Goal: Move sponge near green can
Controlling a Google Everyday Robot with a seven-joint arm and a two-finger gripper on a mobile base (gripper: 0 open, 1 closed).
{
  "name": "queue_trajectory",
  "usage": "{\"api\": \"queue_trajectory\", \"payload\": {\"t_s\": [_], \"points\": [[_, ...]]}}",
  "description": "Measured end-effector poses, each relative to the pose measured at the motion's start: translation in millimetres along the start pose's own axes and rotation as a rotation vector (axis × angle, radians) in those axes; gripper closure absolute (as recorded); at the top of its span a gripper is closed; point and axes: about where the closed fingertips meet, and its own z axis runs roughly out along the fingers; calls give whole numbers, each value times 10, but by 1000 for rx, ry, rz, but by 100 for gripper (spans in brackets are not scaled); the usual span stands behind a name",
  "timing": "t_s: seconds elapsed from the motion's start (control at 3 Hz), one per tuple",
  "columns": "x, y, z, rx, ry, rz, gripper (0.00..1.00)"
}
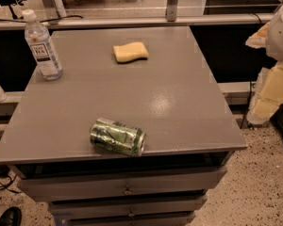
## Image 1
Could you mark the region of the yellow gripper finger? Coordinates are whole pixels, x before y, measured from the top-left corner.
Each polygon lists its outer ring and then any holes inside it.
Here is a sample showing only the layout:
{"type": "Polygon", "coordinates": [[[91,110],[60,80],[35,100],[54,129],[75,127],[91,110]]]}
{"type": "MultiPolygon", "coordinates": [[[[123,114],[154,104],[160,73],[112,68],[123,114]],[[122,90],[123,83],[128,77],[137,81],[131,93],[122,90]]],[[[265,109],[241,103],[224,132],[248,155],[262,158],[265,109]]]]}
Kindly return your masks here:
{"type": "Polygon", "coordinates": [[[251,48],[265,48],[266,47],[266,38],[267,38],[267,31],[269,28],[269,23],[262,26],[256,33],[250,36],[245,44],[251,48]]]}
{"type": "Polygon", "coordinates": [[[262,68],[255,84],[246,119],[252,124],[268,121],[283,104],[283,61],[272,69],[262,68]]]}

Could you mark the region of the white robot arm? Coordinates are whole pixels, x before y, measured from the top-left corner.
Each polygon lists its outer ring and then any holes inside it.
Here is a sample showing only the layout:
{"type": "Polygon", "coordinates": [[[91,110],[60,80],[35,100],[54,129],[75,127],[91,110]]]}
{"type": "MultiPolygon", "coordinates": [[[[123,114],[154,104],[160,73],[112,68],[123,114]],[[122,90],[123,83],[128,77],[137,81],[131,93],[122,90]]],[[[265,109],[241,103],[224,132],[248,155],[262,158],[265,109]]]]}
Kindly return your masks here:
{"type": "Polygon", "coordinates": [[[252,124],[268,121],[283,104],[283,4],[272,20],[245,43],[252,48],[265,48],[268,57],[276,60],[271,69],[262,69],[255,85],[247,120],[252,124]]]}

